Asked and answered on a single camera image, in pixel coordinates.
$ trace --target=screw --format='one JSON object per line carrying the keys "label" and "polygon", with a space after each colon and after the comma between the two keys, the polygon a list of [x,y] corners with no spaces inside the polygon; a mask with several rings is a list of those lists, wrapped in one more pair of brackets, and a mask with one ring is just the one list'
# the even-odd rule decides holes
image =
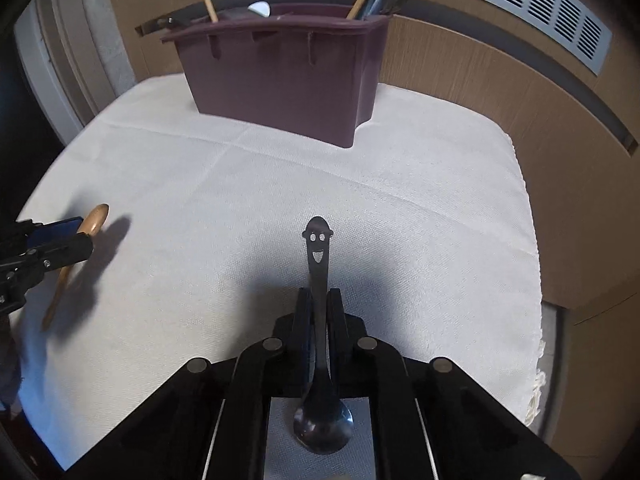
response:
{"label": "screw", "polygon": [[187,370],[192,374],[199,374],[207,369],[207,361],[202,357],[194,357],[187,363]]}
{"label": "screw", "polygon": [[282,341],[277,337],[268,337],[262,342],[262,347],[269,352],[275,352],[282,346]]}
{"label": "screw", "polygon": [[358,346],[363,350],[373,350],[378,346],[378,342],[372,337],[366,336],[358,339]]}
{"label": "screw", "polygon": [[453,370],[453,363],[444,357],[438,357],[433,362],[433,369],[441,374],[448,374]]}

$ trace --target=wooden wall panel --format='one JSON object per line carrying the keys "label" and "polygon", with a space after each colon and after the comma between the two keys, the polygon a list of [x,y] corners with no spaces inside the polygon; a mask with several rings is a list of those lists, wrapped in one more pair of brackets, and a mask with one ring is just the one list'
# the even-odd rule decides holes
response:
{"label": "wooden wall panel", "polygon": [[638,46],[626,32],[612,39],[609,55],[593,91],[620,118],[640,142],[640,56]]}
{"label": "wooden wall panel", "polygon": [[535,27],[529,25],[529,23],[524,22],[506,10],[496,7],[489,2],[485,2],[484,0],[428,1],[437,2],[452,9],[462,10],[466,14],[475,16],[476,18],[481,18],[486,22],[497,25],[504,30],[508,30],[514,36],[532,44],[542,52],[545,52],[548,56],[555,59],[588,86],[592,86],[595,83],[596,76],[593,72],[584,66],[580,60],[578,60],[567,49],[537,30]]}
{"label": "wooden wall panel", "polygon": [[572,316],[571,362],[553,448],[599,480],[640,418],[640,279],[636,293],[599,314]]}
{"label": "wooden wall panel", "polygon": [[547,301],[575,308],[636,272],[632,158],[573,97],[498,50],[408,18],[392,21],[381,80],[471,108],[510,134]]}

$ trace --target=wall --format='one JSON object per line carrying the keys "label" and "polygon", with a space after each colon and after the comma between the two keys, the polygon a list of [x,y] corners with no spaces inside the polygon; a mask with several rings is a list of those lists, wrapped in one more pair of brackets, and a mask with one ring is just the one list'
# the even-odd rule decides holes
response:
{"label": "wall", "polygon": [[552,446],[582,480],[598,480],[640,420],[640,275],[573,311],[570,322],[571,361]]}

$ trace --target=cloth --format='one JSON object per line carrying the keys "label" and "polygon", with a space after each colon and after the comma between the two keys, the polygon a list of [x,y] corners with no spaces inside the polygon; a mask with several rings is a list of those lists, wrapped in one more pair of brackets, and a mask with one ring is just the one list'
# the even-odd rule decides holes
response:
{"label": "cloth", "polygon": [[[540,268],[513,145],[489,119],[381,84],[345,150],[201,115],[183,75],[153,78],[69,145],[22,218],[101,202],[109,217],[50,332],[40,322],[55,276],[12,319],[24,410],[63,467],[191,357],[220,361],[270,335],[308,285],[301,232],[315,215],[335,232],[329,286],[370,335],[419,360],[448,356],[524,419]],[[265,478],[373,478],[362,446],[316,470],[328,459],[286,431],[269,439]]]}

